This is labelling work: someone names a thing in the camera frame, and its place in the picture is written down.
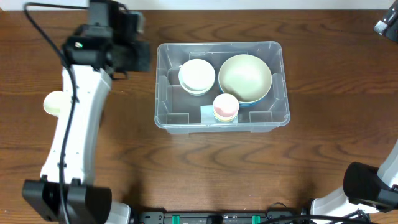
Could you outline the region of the cream plastic cup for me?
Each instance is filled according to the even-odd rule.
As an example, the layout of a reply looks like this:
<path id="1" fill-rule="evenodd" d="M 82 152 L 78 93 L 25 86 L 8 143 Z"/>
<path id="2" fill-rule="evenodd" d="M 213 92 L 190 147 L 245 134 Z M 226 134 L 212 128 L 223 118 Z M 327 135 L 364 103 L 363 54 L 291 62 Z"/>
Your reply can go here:
<path id="1" fill-rule="evenodd" d="M 63 91 L 53 91 L 49 93 L 43 102 L 44 111 L 52 116 L 59 117 L 62 110 L 66 107 L 68 96 Z"/>

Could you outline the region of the white bowl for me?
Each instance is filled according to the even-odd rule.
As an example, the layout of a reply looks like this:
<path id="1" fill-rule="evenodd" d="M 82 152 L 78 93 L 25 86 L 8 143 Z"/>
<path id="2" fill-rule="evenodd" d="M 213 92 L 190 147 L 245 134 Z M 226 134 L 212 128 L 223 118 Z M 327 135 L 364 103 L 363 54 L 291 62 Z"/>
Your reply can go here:
<path id="1" fill-rule="evenodd" d="M 215 82 L 215 69 L 202 59 L 192 59 L 185 62 L 178 72 L 180 85 L 185 85 L 194 91 L 205 90 L 212 87 Z"/>

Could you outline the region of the blue plastic cup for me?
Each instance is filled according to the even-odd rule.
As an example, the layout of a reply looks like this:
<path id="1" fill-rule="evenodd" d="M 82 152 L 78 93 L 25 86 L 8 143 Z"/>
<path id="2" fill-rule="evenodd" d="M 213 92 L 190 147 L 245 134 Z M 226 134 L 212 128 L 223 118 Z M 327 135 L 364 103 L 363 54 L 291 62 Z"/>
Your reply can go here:
<path id="1" fill-rule="evenodd" d="M 237 118 L 235 118 L 235 119 L 231 119 L 231 120 L 220 120 L 220 119 L 216 119 L 215 118 L 215 121 L 217 122 L 217 123 L 237 123 L 238 122 L 238 119 Z"/>

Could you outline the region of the pink plastic cup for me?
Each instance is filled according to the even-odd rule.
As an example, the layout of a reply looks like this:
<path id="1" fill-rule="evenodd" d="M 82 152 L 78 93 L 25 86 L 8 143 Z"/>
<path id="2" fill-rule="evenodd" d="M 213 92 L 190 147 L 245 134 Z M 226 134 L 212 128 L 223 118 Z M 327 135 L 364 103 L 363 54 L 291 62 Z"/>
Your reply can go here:
<path id="1" fill-rule="evenodd" d="M 220 94 L 213 101 L 213 111 L 220 117 L 233 117 L 239 111 L 239 101 L 231 94 Z"/>

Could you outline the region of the beige bowl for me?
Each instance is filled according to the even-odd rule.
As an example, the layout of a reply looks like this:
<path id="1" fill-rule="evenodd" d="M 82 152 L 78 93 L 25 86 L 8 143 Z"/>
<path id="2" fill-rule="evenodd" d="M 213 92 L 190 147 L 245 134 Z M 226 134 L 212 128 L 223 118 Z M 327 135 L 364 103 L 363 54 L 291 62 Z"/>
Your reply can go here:
<path id="1" fill-rule="evenodd" d="M 258 57 L 248 54 L 227 59 L 218 72 L 218 84 L 238 101 L 253 102 L 266 96 L 272 86 L 272 73 Z"/>

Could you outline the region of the dark blue bowl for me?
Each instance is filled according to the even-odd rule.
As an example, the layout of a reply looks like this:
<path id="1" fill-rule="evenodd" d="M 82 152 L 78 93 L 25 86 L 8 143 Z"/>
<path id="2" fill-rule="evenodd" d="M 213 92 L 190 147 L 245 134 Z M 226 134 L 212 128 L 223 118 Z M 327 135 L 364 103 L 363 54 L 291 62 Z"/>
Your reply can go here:
<path id="1" fill-rule="evenodd" d="M 225 91 L 222 89 L 222 87 L 221 87 L 220 84 L 218 84 L 218 88 L 219 88 L 219 90 L 220 90 L 221 93 L 225 93 Z M 265 99 L 265 96 L 262 97 L 261 99 L 258 99 L 258 100 L 253 101 L 253 102 L 248 102 L 248 103 L 239 101 L 239 105 L 240 105 L 240 107 L 250 107 L 250 106 L 253 106 L 253 105 L 256 105 L 256 104 L 260 103 L 260 102 L 263 101 L 264 99 Z"/>

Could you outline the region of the yellow bowl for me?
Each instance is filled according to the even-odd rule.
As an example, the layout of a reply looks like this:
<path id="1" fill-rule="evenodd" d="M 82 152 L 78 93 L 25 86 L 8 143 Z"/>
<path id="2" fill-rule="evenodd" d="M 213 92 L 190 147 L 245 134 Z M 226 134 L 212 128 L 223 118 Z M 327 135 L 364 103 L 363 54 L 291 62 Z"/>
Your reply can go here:
<path id="1" fill-rule="evenodd" d="M 190 90 L 188 89 L 185 85 L 181 85 L 181 87 L 189 94 L 193 95 L 193 96 L 202 96 L 204 94 L 206 94 L 207 92 L 209 92 L 211 90 L 211 87 L 205 89 L 205 90 L 201 90 L 201 91 L 194 91 L 194 90 Z"/>

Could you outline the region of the yellow plastic cup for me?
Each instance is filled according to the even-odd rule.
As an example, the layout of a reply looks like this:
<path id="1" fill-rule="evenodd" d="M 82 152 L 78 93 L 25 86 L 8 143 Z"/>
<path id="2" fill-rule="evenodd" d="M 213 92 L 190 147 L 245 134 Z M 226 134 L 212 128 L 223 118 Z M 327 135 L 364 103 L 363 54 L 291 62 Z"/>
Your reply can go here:
<path id="1" fill-rule="evenodd" d="M 234 115 L 232 115 L 232 116 L 230 116 L 230 117 L 221 116 L 221 115 L 219 115 L 219 114 L 216 113 L 216 112 L 214 112 L 213 114 L 214 114 L 214 117 L 215 117 L 216 119 L 220 119 L 220 120 L 221 120 L 221 119 L 222 119 L 222 120 L 231 120 L 231 119 L 237 118 L 237 116 L 238 116 L 237 113 L 234 114 Z"/>

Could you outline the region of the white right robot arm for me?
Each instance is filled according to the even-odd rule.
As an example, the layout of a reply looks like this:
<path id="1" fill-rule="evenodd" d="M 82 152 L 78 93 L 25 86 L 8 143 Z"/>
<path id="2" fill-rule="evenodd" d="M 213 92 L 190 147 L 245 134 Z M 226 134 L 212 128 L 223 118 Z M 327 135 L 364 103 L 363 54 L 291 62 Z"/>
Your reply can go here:
<path id="1" fill-rule="evenodd" d="M 370 223 L 370 214 L 393 210 L 397 210 L 397 145 L 379 167 L 351 163 L 343 185 L 312 200 L 300 223 Z"/>

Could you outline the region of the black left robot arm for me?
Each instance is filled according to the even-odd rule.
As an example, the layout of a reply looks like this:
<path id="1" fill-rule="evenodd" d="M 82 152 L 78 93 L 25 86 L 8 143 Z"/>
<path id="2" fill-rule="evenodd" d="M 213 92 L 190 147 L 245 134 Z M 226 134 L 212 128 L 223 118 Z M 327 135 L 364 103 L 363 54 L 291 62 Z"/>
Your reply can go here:
<path id="1" fill-rule="evenodd" d="M 117 1 L 90 1 L 88 22 L 54 49 L 63 90 L 55 135 L 38 180 L 24 200 L 48 222 L 137 223 L 137 213 L 94 185 L 95 148 L 115 73 L 148 72 L 150 46 L 139 41 L 144 17 Z"/>

